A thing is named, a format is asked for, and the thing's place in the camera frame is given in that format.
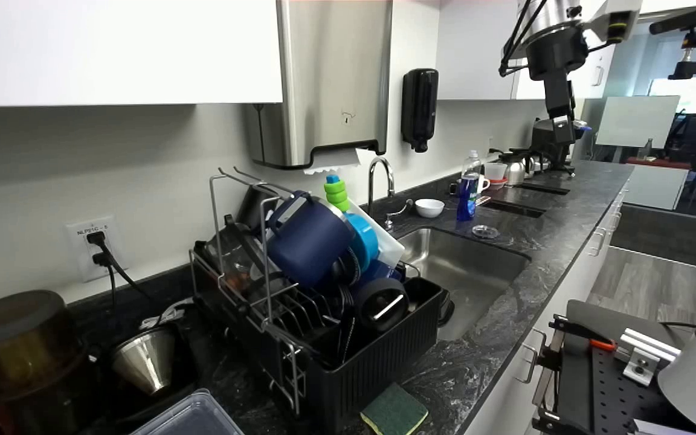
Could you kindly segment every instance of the paper towel dispenser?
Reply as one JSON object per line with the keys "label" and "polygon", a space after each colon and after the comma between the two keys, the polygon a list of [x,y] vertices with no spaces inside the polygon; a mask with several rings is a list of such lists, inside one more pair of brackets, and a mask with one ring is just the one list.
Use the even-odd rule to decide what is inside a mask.
{"label": "paper towel dispenser", "polygon": [[309,168],[317,149],[387,149],[391,0],[275,0],[283,105],[248,116],[251,159]]}

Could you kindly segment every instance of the black dish rack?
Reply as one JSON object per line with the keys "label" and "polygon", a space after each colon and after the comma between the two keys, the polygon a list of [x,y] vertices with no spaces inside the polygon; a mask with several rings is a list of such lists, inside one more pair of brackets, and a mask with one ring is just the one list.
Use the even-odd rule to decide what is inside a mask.
{"label": "black dish rack", "polygon": [[[291,194],[262,178],[248,182],[245,171],[237,174],[214,177],[213,197],[214,182],[223,178],[264,190],[258,211],[269,211],[265,200],[275,200],[281,190]],[[445,300],[445,290],[437,285],[422,277],[407,280],[409,315],[376,337],[358,321],[347,321],[350,317],[330,298],[298,290],[298,284],[286,280],[265,256],[257,259],[248,290],[233,290],[223,275],[228,253],[248,250],[254,242],[240,242],[233,224],[219,228],[218,207],[214,228],[214,240],[199,242],[190,252],[195,300],[228,323],[257,367],[288,398],[291,410],[312,416],[318,430],[344,432],[356,422],[359,408],[434,344]]]}

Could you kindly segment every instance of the upper cabinet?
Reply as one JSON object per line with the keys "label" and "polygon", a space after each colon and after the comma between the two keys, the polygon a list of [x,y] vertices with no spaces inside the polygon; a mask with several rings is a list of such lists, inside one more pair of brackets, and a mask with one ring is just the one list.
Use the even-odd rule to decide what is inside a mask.
{"label": "upper cabinet", "polygon": [[0,0],[0,107],[281,101],[275,0]]}
{"label": "upper cabinet", "polygon": [[[527,71],[498,74],[500,52],[520,18],[525,0],[443,0],[440,15],[440,100],[544,100],[544,85]],[[602,0],[584,0],[584,20],[595,18]],[[570,72],[575,100],[604,94],[613,49],[589,54]]]}

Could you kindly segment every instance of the white cabinet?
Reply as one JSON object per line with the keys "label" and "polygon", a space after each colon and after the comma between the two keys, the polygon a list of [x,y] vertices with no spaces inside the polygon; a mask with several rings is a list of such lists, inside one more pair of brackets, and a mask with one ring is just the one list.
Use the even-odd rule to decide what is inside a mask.
{"label": "white cabinet", "polygon": [[281,101],[275,0],[0,0],[0,107]]}
{"label": "white cabinet", "polygon": [[[569,268],[565,277],[560,280],[559,290],[544,308],[542,317],[537,320],[535,329],[544,332],[552,338],[548,321],[554,315],[565,315],[569,300],[588,300],[589,290],[596,280],[599,268],[604,267],[612,232],[618,224],[618,207],[620,207],[623,194],[612,203],[588,245],[583,246],[575,263]],[[540,351],[542,337],[530,332],[521,345]],[[483,432],[498,432],[498,435],[515,435],[527,432],[530,420],[537,414],[537,407],[531,403],[537,381],[542,377],[542,369],[535,369],[530,385],[521,385],[520,380],[530,372],[531,352],[520,349],[500,380],[495,381],[494,392],[469,422],[469,435],[483,435]]]}
{"label": "white cabinet", "polygon": [[[544,85],[527,71],[498,74],[500,52],[520,18],[525,0],[446,0],[440,15],[440,100],[544,100]],[[602,0],[584,0],[584,20],[595,18]],[[570,72],[575,100],[604,94],[613,45],[589,54],[588,62]]]}

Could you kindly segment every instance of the sponge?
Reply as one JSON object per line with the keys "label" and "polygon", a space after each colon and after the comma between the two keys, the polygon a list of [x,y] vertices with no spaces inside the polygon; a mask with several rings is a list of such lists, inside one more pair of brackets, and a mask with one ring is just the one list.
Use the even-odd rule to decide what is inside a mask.
{"label": "sponge", "polygon": [[359,416],[376,435],[409,435],[427,419],[427,410],[407,389],[391,385]]}

